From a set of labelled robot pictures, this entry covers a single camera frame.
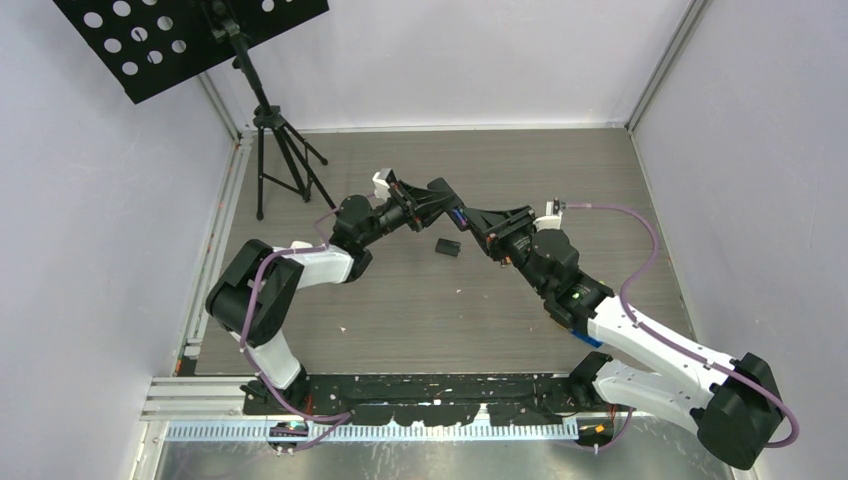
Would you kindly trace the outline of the blue purple battery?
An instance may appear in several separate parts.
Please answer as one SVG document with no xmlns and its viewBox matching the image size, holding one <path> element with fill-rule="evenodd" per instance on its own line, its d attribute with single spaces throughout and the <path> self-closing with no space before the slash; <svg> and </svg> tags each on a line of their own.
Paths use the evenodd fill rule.
<svg viewBox="0 0 848 480">
<path fill-rule="evenodd" d="M 451 217 L 460 231 L 466 231 L 468 229 L 467 219 L 460 209 L 453 209 L 451 212 Z"/>
</svg>

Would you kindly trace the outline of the black remote battery cover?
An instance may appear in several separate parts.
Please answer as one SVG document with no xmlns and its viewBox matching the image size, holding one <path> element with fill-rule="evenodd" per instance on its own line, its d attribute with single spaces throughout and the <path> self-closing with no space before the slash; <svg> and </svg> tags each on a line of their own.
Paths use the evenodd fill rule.
<svg viewBox="0 0 848 480">
<path fill-rule="evenodd" d="M 461 252 L 461 243 L 445 238 L 439 238 L 435 246 L 435 251 L 441 255 L 456 258 Z"/>
</svg>

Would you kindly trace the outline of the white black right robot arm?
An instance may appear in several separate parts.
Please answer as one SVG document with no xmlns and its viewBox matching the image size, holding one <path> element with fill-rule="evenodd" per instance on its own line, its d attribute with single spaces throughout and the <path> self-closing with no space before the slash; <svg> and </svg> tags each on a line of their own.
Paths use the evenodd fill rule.
<svg viewBox="0 0 848 480">
<path fill-rule="evenodd" d="M 781 447 L 772 437 L 790 415 L 768 363 L 751 353 L 734 358 L 712 350 L 640 313 L 623 292 L 580 269 L 559 214 L 538 218 L 522 207 L 454 208 L 450 215 L 488 257 L 518 270 L 556 323 L 645 365 L 639 370 L 588 355 L 570 375 L 577 406 L 591 411 L 606 402 L 644 411 L 692 433 L 740 470 L 750 469 L 763 450 Z"/>
</svg>

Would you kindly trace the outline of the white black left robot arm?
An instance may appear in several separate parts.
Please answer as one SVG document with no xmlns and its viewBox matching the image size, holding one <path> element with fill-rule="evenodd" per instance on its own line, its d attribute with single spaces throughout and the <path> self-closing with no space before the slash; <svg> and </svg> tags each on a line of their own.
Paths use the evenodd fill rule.
<svg viewBox="0 0 848 480">
<path fill-rule="evenodd" d="M 441 215 L 460 215 L 459 196 L 443 180 L 419 188 L 384 169 L 370 195 L 351 195 L 332 212 L 331 235 L 319 245 L 294 242 L 275 248 L 249 240 L 226 267 L 205 300 L 206 312 L 238 342 L 269 381 L 268 400 L 280 412 L 298 412 L 307 398 L 306 370 L 282 332 L 294 295 L 323 284 L 359 279 L 373 256 L 369 246 L 399 228 L 419 232 Z"/>
</svg>

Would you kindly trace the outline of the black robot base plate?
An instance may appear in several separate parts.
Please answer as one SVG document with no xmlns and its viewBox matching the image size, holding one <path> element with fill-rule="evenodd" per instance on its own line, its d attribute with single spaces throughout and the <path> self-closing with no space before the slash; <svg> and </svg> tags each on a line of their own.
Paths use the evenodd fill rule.
<svg viewBox="0 0 848 480">
<path fill-rule="evenodd" d="M 598 413 L 610 434 L 624 406 L 610 404 L 566 376 L 519 374 L 318 374 L 277 389 L 255 378 L 242 385 L 246 415 L 310 415 L 324 425 L 451 427 L 479 415 L 495 427 L 553 426 Z"/>
</svg>

